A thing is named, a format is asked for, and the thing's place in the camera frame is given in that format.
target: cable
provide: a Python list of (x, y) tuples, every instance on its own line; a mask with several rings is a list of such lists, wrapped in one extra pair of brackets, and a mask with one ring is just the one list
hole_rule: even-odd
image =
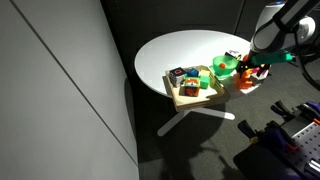
[(301, 62), (301, 59), (303, 58), (299, 49), (299, 43), (298, 43), (298, 35), (297, 32), (294, 32), (294, 40), (295, 40), (295, 46), (296, 46), (296, 51), (298, 55), (296, 56), (298, 66), (300, 67), (300, 70), (302, 72), (303, 77), (313, 86), (315, 87), (318, 91), (320, 91), (320, 85), (315, 82), (312, 77), (309, 75), (307, 72), (304, 64)]

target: dark floor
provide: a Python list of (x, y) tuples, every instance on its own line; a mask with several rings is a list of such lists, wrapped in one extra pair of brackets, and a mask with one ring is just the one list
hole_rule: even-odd
[[(316, 72), (320, 68), (312, 66)], [(247, 119), (257, 130), (271, 120), (283, 122), (270, 110), (278, 100), (295, 107), (308, 100), (320, 101), (320, 92), (303, 78), (298, 68), (276, 64), (263, 85), (254, 92), (211, 108), (231, 112), (234, 121), (190, 113), (163, 137), (157, 130), (176, 112), (172, 100), (136, 83), (134, 88), (141, 180), (241, 180), (233, 157), (244, 150), (248, 139), (237, 129)]]

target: gray wall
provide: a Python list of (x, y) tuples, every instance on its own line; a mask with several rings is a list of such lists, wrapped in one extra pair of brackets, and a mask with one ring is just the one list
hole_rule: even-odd
[(0, 1), (0, 23), (0, 179), (139, 179), (100, 2)]

